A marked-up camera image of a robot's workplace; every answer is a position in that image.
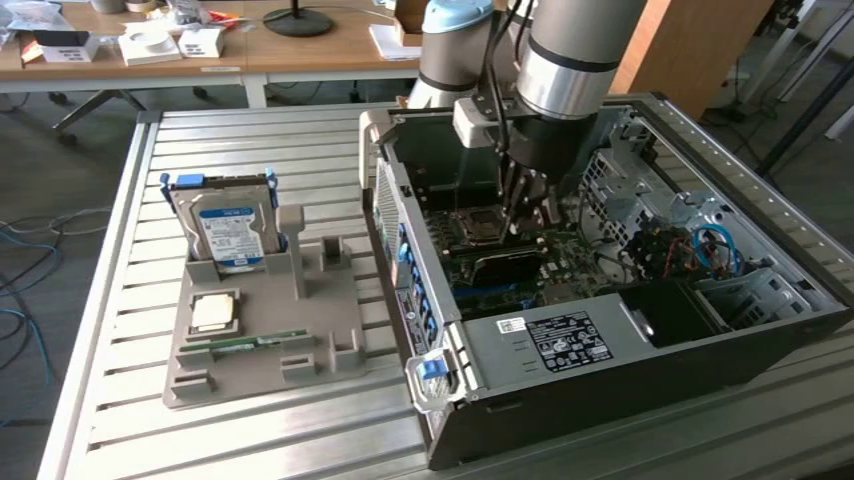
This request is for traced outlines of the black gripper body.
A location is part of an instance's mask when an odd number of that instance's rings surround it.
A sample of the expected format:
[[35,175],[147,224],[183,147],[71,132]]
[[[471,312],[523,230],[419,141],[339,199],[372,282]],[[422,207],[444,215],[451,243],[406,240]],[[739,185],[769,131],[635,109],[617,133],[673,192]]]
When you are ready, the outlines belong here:
[[597,120],[597,114],[575,120],[546,116],[515,119],[509,130],[510,158],[541,173],[566,174],[577,162]]

